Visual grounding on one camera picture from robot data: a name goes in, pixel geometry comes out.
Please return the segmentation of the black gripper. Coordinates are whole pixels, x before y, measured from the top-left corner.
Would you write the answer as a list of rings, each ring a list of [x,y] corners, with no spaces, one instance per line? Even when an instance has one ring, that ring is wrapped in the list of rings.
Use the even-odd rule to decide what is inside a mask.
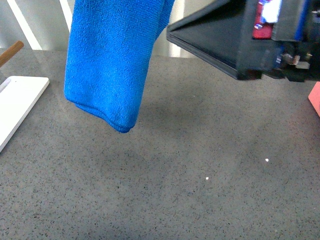
[[[320,79],[318,0],[215,0],[166,39],[236,80]]]

